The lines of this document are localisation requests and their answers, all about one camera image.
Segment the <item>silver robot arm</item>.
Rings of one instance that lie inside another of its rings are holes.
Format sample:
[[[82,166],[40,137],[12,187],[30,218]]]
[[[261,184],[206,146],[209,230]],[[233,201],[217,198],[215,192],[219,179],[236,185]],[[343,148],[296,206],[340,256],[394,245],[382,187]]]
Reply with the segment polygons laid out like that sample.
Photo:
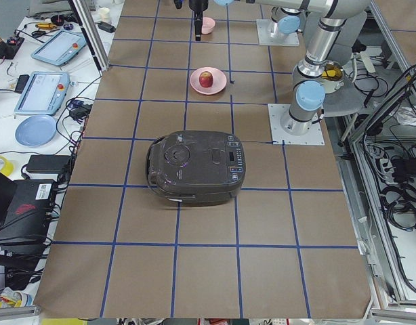
[[[293,102],[280,118],[281,127],[291,135],[308,132],[314,115],[325,100],[320,83],[327,56],[347,19],[370,5],[369,1],[258,1],[262,5],[306,10],[320,16],[315,32],[306,47],[306,55],[293,70]]]
[[[301,12],[298,9],[273,7],[271,11],[272,25],[270,36],[273,38],[288,36],[296,32],[301,24]]]

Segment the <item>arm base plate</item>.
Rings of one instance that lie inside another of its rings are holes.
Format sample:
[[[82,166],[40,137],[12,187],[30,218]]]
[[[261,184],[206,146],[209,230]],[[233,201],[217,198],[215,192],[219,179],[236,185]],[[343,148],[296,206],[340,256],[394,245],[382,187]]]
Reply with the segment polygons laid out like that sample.
[[[285,23],[285,21],[275,23],[272,20],[257,19],[256,26],[259,44],[265,46],[298,47],[299,38],[297,32],[286,33],[287,29],[282,28],[282,23]]]
[[[323,146],[321,123],[315,112],[311,121],[298,122],[289,114],[290,104],[268,104],[272,142],[278,145]]]

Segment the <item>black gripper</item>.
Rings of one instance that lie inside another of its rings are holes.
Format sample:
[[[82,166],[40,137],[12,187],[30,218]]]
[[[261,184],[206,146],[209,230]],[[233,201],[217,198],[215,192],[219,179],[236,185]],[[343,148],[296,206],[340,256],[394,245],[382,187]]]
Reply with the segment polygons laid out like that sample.
[[[208,0],[189,0],[189,8],[194,11],[195,41],[200,41],[203,27],[203,12],[208,8]]]

